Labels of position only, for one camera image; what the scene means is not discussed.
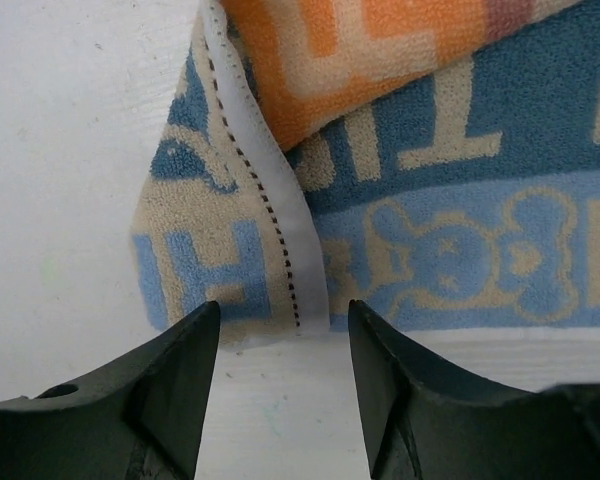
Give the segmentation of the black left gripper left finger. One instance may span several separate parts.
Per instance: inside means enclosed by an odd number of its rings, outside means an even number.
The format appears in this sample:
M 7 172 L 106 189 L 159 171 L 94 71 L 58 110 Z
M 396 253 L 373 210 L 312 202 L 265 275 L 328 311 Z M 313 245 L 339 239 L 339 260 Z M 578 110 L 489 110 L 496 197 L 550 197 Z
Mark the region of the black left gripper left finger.
M 208 302 L 37 397 L 0 402 L 0 479 L 191 479 L 220 333 Z

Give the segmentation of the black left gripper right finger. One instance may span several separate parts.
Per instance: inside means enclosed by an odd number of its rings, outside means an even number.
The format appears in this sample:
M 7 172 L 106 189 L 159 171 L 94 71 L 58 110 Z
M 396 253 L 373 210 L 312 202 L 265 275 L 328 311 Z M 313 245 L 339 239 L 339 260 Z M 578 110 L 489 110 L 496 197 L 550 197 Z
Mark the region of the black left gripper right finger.
M 500 384 L 358 300 L 348 327 L 371 478 L 600 479 L 600 384 Z

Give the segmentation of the printed patterned towel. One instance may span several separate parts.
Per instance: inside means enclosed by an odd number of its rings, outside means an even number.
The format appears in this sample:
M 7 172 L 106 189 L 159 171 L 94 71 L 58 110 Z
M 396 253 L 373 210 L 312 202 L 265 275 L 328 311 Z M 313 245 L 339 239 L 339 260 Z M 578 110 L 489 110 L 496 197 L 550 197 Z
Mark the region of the printed patterned towel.
M 131 228 L 150 324 L 207 301 L 234 344 L 343 331 L 600 329 L 600 1 L 283 152 L 243 35 L 203 2 Z

